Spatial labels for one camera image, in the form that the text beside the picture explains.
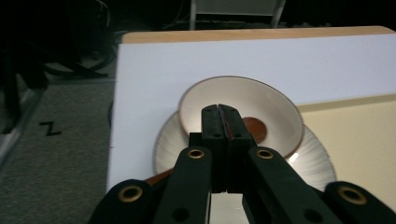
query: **table surface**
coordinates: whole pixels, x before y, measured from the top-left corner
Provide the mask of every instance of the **table surface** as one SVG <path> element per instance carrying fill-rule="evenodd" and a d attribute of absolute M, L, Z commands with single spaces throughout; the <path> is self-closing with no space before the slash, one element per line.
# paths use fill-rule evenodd
<path fill-rule="evenodd" d="M 368 27 L 327 27 L 300 29 L 268 30 L 226 30 L 226 31 L 188 31 L 188 32 L 149 32 L 129 33 L 123 37 L 123 44 L 200 42 L 220 40 L 257 40 L 308 38 L 348 35 L 394 34 L 388 28 Z M 326 147 L 339 180 L 358 184 L 371 191 L 380 200 L 396 210 L 396 101 L 395 95 L 381 95 L 328 104 L 298 105 L 304 123 Z M 115 118 L 121 113 L 114 112 Z M 112 147 L 107 189 L 114 184 L 117 167 L 127 161 L 114 161 L 122 156 L 114 148 L 117 141 L 117 126 L 112 130 Z"/>

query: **brown object in bowl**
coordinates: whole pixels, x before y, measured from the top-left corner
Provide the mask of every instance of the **brown object in bowl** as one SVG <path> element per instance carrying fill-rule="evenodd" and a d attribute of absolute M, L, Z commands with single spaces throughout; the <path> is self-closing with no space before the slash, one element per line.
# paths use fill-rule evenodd
<path fill-rule="evenodd" d="M 267 127 L 264 122 L 252 117 L 242 118 L 242 120 L 247 126 L 247 130 L 253 135 L 254 141 L 256 141 L 257 144 L 264 141 L 267 136 Z"/>

